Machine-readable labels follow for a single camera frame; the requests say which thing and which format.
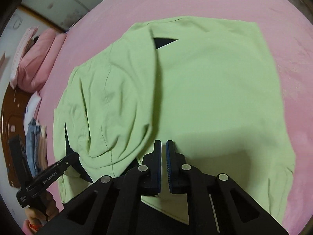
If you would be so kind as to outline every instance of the mattress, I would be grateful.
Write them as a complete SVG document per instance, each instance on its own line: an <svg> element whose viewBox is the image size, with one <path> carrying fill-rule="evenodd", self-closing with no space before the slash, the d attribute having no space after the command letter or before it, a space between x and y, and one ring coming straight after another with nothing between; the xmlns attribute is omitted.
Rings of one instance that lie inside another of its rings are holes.
<svg viewBox="0 0 313 235"><path fill-rule="evenodd" d="M119 39L135 22L192 15L256 22L275 59L287 130L296 153L294 182L283 226L298 234L313 214L313 26L287 0L104 0L69 32L40 92L38 120L47 126L48 163L53 155L53 116L74 67ZM63 208L57 183L50 188Z"/></svg>

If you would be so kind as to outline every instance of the silver screw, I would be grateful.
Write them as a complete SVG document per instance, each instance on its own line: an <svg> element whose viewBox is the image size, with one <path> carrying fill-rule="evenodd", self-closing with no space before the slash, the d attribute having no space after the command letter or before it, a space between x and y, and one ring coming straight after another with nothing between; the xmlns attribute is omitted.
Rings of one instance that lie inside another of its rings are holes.
<svg viewBox="0 0 313 235"><path fill-rule="evenodd" d="M111 180L111 178L110 178L109 176L102 176L102 177L100 178L100 181L101 181L102 183L108 183L108 182L110 182L110 180Z"/></svg>
<svg viewBox="0 0 313 235"><path fill-rule="evenodd" d="M146 171L148 169L148 166L146 166L146 165L140 165L139 167L138 167L138 170L139 171Z"/></svg>
<svg viewBox="0 0 313 235"><path fill-rule="evenodd" d="M228 180L228 176L226 174L220 174L219 179L222 181L226 181L226 180Z"/></svg>
<svg viewBox="0 0 313 235"><path fill-rule="evenodd" d="M190 170L191 169L191 166L189 164L183 164L182 165L182 169L183 170Z"/></svg>

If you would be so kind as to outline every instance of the human hand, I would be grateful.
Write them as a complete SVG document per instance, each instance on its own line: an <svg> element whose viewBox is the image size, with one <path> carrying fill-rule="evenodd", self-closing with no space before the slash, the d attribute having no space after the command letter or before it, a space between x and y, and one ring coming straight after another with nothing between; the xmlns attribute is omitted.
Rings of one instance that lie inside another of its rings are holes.
<svg viewBox="0 0 313 235"><path fill-rule="evenodd" d="M47 201L46 204L46 214L48 216L48 221L50 221L53 217L55 217L59 213L59 209L56 206L56 202L53 199L53 195L49 192L44 192L44 195L41 197L45 198ZM41 225L41 220L45 221L46 216L41 213L38 209L35 208L26 208L25 214L27 216L27 219L29 220L29 223L35 226Z"/></svg>

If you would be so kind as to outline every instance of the wooden headboard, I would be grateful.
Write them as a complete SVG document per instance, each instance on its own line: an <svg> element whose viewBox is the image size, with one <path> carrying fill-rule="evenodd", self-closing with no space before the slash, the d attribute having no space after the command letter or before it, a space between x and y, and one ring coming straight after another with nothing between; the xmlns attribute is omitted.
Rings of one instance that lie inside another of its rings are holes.
<svg viewBox="0 0 313 235"><path fill-rule="evenodd" d="M5 164L7 166L7 176L9 183L13 187L20 187L20 184L13 167L8 140L14 135L18 134L25 144L23 121L25 109L30 97L31 94L26 93L18 88L13 90L11 86L8 85L1 109L0 134L2 149Z"/></svg>

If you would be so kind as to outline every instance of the pink sleeve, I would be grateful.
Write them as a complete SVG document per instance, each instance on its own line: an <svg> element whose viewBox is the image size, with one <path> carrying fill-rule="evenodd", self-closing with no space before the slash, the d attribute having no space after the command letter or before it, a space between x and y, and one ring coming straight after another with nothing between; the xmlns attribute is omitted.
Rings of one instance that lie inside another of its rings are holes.
<svg viewBox="0 0 313 235"><path fill-rule="evenodd" d="M31 231L30 227L29 227L29 221L25 220L23 227L22 227L22 231L26 234L26 235L33 235L33 232Z"/></svg>

